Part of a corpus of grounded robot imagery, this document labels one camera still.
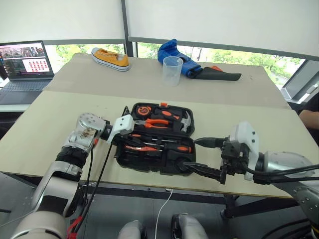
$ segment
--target hammer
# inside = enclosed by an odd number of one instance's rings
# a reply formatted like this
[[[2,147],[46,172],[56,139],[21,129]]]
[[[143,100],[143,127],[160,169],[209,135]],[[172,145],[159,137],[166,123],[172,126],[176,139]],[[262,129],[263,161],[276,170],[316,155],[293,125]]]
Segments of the hammer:
[[[182,118],[181,119],[181,123],[183,123],[183,128],[181,129],[181,131],[185,132],[187,131],[187,128],[190,126],[190,123],[191,123],[191,119],[190,119],[190,116],[189,116],[189,113],[186,111],[186,114],[187,114],[187,118]]]

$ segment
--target black tool case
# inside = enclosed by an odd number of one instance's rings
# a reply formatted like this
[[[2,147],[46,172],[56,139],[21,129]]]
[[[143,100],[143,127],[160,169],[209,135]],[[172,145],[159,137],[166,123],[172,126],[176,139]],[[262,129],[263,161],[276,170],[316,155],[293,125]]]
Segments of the black tool case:
[[[165,115],[163,111],[170,112],[171,115]],[[148,128],[136,124],[130,136],[143,141],[146,147],[160,151],[133,150],[125,141],[120,141],[117,143],[115,157],[122,167],[142,172],[160,171],[165,175],[191,174],[191,171],[183,166],[183,162],[196,161],[195,144],[190,138],[195,130],[193,113],[190,109],[170,106],[166,103],[160,105],[137,103],[133,106],[131,115],[134,120],[167,120],[169,125],[155,123],[154,126],[167,126],[167,128]],[[189,126],[184,132],[182,131],[184,124],[180,119],[187,117],[190,118]]]

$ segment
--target beige tabletop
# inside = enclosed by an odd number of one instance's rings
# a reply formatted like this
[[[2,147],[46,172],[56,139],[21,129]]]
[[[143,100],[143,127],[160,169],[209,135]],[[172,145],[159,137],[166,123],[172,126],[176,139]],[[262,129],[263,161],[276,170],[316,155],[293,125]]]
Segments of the beige tabletop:
[[[158,100],[98,96],[89,94],[44,91],[18,119],[0,141],[0,171],[42,176],[55,160],[78,116],[92,112],[111,123],[121,116],[124,106],[132,109],[136,102],[159,103]],[[190,108],[194,114],[193,139],[228,136],[232,126],[248,120],[260,138],[260,152],[291,151],[318,163],[319,148],[293,110],[268,107],[234,106],[169,101],[169,104]],[[108,144],[100,140],[94,150],[91,178],[97,180]],[[226,185],[209,178],[167,176],[156,172],[143,173],[122,168],[111,153],[102,181],[110,183],[179,188],[240,195],[288,197],[272,185],[245,181],[243,175],[227,176]],[[220,151],[196,146],[196,161],[219,168]],[[83,169],[86,178],[88,163]]]
[[[45,88],[50,91],[118,96],[160,101],[183,101],[289,109],[282,94],[261,66],[217,65],[242,73],[238,81],[192,80],[181,76],[177,87],[162,82],[162,66],[155,59],[129,58],[132,68],[120,72],[93,61],[90,54],[74,54]]]

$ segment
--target pliers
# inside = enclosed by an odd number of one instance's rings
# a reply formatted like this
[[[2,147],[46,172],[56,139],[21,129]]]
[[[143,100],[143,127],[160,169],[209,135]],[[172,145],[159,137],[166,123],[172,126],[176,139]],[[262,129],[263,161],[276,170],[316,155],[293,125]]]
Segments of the pliers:
[[[155,123],[169,124],[169,121],[164,119],[147,119],[147,120],[136,120],[135,124],[142,124],[145,128],[167,128],[167,126],[156,126]]]

